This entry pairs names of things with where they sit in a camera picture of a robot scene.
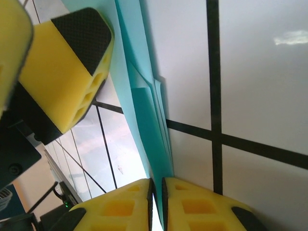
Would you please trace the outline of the teal paper sheet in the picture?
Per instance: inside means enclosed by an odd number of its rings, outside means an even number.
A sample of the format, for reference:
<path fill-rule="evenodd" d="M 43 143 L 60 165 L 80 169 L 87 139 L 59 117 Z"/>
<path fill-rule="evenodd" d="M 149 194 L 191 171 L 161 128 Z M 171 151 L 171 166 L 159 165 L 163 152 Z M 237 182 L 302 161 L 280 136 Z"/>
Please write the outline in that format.
<path fill-rule="evenodd" d="M 161 82 L 152 64 L 146 0 L 115 0 L 128 68 L 130 89 L 138 134 L 150 165 L 156 187 L 156 206 L 163 230 L 163 178 L 174 175 L 167 123 L 161 95 Z"/>

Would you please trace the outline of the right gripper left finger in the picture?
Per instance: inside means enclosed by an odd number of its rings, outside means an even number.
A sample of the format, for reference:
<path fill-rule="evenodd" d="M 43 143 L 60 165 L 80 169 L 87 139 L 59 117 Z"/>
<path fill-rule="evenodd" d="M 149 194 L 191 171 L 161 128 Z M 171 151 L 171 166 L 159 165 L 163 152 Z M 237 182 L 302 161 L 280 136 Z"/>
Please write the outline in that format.
<path fill-rule="evenodd" d="M 152 231 L 154 182 L 140 179 L 72 207 L 49 231 Z"/>

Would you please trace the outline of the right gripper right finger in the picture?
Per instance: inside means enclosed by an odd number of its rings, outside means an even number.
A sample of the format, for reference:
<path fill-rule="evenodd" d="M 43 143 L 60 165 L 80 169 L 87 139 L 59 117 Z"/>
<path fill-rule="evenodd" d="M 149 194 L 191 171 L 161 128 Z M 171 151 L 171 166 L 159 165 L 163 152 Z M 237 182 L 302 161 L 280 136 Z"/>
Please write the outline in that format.
<path fill-rule="evenodd" d="M 252 209 L 177 178 L 162 178 L 164 231 L 267 231 Z"/>

